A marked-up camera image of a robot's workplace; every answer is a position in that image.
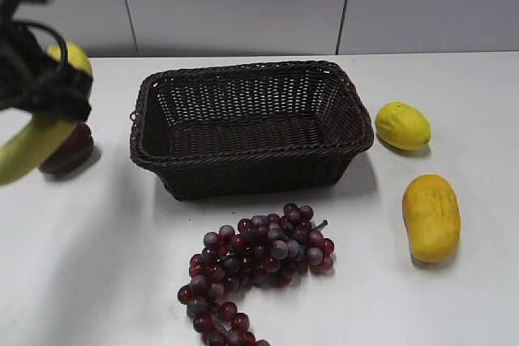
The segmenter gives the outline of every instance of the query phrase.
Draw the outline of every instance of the brown wicker basket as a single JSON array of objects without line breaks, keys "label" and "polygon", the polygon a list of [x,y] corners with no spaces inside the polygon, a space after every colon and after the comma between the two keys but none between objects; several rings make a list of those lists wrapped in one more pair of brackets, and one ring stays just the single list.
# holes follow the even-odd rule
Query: brown wicker basket
[{"label": "brown wicker basket", "polygon": [[331,185],[373,144],[354,85],[322,61],[157,73],[132,119],[131,159],[178,200]]}]

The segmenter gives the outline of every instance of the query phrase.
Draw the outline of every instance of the grape stem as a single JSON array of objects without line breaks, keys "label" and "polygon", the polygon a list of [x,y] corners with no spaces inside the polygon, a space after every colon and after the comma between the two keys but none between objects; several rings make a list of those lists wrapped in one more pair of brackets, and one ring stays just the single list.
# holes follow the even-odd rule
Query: grape stem
[{"label": "grape stem", "polygon": [[319,224],[318,226],[315,226],[315,229],[321,231],[326,226],[328,226],[328,221],[327,220],[323,220],[323,223]]},{"label": "grape stem", "polygon": [[211,316],[212,316],[212,322],[213,322],[214,326],[217,328],[217,330],[219,332],[221,332],[226,337],[229,334],[229,331],[225,328],[224,323],[222,323],[220,321],[220,319],[218,318],[218,315],[211,314]]}]

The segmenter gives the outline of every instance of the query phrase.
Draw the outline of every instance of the white table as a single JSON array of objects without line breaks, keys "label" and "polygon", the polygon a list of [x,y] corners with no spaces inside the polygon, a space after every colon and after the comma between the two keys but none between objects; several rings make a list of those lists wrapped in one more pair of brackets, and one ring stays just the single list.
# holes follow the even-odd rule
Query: white table
[{"label": "white table", "polygon": [[[101,159],[67,182],[32,173],[0,189],[2,346],[200,345],[176,300],[187,261],[207,231],[286,201],[328,219],[337,263],[332,277],[253,289],[238,302],[272,346],[518,344],[519,53],[322,58],[348,72],[372,118],[402,100],[433,130],[430,152],[418,156],[375,140],[331,189],[179,203],[131,163],[129,114],[147,75],[284,59],[92,60],[89,124]],[[26,115],[1,115],[4,140]],[[423,173],[457,192],[461,250],[447,267],[410,261],[401,196]]]}]

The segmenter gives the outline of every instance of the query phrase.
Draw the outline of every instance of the grape cluster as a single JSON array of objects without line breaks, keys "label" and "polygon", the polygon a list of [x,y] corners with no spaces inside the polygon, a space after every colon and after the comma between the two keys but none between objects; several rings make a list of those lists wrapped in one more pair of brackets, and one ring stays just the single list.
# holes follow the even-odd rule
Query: grape cluster
[{"label": "grape cluster", "polygon": [[287,203],[283,213],[241,219],[238,234],[229,225],[207,233],[202,252],[191,257],[191,282],[180,288],[178,300],[207,346],[269,346],[255,340],[248,316],[232,301],[218,303],[229,293],[251,285],[283,287],[308,269],[332,269],[333,241],[320,232],[328,222],[315,227],[310,206]]}]

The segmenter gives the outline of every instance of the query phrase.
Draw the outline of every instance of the banana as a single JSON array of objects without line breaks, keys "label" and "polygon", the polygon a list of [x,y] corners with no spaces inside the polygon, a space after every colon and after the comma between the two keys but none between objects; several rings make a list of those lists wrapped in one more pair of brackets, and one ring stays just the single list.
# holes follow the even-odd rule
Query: banana
[{"label": "banana", "polygon": [[[68,42],[68,62],[92,77],[87,54]],[[61,50],[51,46],[49,56],[59,61]],[[0,148],[0,186],[12,183],[47,160],[68,138],[76,122],[53,113],[35,113],[29,123]]]}]

